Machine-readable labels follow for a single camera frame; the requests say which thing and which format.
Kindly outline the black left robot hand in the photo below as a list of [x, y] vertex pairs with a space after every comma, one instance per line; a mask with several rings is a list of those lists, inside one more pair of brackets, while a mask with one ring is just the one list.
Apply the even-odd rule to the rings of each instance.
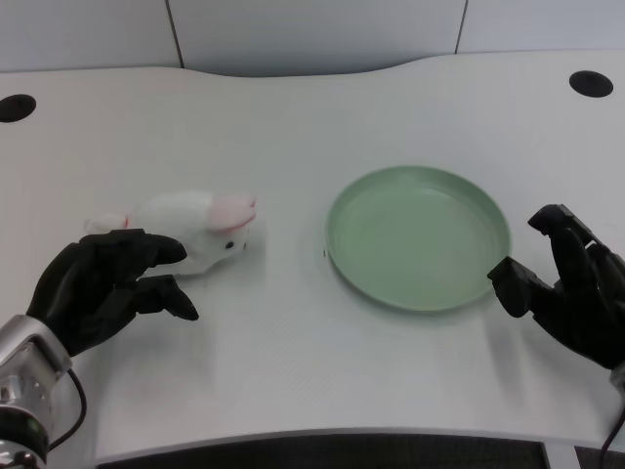
[[173, 276], [144, 276], [186, 257], [178, 241], [143, 230], [87, 235], [47, 267], [26, 314], [43, 322], [72, 357], [107, 341], [137, 315], [167, 311], [198, 320]]

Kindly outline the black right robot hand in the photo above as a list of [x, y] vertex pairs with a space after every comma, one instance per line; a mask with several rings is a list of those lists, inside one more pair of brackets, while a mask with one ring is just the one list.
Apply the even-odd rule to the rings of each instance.
[[559, 280], [552, 286], [513, 258], [487, 277], [506, 310], [534, 320], [569, 350], [614, 370], [624, 363], [624, 260], [567, 207], [542, 207], [528, 224], [551, 242]]

